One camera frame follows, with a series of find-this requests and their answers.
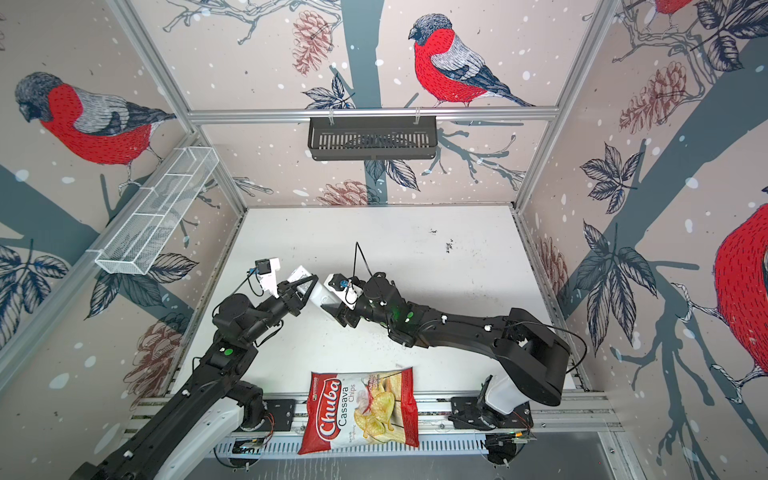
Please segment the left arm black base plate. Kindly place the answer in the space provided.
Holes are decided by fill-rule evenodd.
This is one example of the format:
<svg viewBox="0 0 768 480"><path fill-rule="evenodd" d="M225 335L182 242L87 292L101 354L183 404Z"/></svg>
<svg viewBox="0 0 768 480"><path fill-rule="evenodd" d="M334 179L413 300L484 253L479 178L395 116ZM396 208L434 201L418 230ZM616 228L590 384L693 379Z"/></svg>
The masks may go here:
<svg viewBox="0 0 768 480"><path fill-rule="evenodd" d="M297 402L294 399L261 399L243 408L240 431L288 432L291 430Z"/></svg>

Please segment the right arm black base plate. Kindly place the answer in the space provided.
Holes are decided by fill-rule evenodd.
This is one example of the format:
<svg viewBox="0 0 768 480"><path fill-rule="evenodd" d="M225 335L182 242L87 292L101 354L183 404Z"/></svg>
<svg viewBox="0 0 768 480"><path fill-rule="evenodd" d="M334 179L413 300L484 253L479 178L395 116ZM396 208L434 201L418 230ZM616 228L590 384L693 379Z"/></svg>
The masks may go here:
<svg viewBox="0 0 768 480"><path fill-rule="evenodd" d="M457 430L529 430L533 427L530 405L524 403L509 414L501 414L478 397L459 396L450 400L448 420Z"/></svg>

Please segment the white remote control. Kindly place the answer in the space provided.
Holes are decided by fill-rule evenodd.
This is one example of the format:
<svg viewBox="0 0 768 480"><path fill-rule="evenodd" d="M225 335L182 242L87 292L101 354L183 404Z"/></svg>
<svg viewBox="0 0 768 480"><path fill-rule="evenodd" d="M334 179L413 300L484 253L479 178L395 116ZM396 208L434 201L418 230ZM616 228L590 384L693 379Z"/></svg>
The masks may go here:
<svg viewBox="0 0 768 480"><path fill-rule="evenodd" d="M320 309L335 310L341 306L341 299L319 278L315 278L305 267L298 266L288 277L289 283L299 282L297 291Z"/></svg>

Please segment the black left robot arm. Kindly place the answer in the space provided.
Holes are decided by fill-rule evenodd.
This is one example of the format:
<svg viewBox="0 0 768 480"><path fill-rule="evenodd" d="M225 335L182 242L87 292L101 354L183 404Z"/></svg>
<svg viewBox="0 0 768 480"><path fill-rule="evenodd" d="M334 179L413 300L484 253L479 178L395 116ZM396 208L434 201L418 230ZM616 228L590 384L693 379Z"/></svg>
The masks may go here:
<svg viewBox="0 0 768 480"><path fill-rule="evenodd" d="M85 462L73 479L183 479L226 436L254 429L267 416L263 390L242 379L258 354L257 340L298 316L318 282L314 274L277 284L255 306L234 293L217 306L213 343L188 380L138 433L97 465Z"/></svg>

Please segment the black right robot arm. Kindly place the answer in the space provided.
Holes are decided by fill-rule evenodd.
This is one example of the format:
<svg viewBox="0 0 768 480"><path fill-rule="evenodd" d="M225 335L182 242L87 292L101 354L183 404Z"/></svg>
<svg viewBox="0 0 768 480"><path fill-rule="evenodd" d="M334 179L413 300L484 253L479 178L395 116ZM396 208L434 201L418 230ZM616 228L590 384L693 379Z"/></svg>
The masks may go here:
<svg viewBox="0 0 768 480"><path fill-rule="evenodd" d="M323 288L321 308L344 327L365 320L406 348L454 348L496 360L506 378L489 380L481 403L498 414L529 401L561 404L571 349L524 309L493 317L446 313L404 299L383 272L367 280L331 274Z"/></svg>

